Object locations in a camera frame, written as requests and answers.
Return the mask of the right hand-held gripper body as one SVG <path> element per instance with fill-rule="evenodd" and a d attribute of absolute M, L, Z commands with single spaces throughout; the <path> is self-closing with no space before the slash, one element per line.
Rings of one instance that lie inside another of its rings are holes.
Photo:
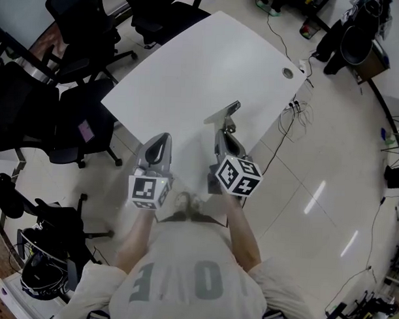
<path fill-rule="evenodd" d="M 263 180 L 263 174 L 252 157 L 243 149 L 237 154 L 218 149 L 214 153 L 217 163 L 210 166 L 208 193 L 221 195 L 226 191 L 238 197 L 251 196 Z"/>

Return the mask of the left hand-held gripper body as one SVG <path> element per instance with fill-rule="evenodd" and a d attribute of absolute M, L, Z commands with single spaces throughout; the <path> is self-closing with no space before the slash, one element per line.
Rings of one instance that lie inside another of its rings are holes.
<path fill-rule="evenodd" d="M 172 182 L 167 161 L 153 165 L 137 157 L 133 174 L 128 179 L 128 201 L 140 209 L 159 210 L 172 189 Z"/>

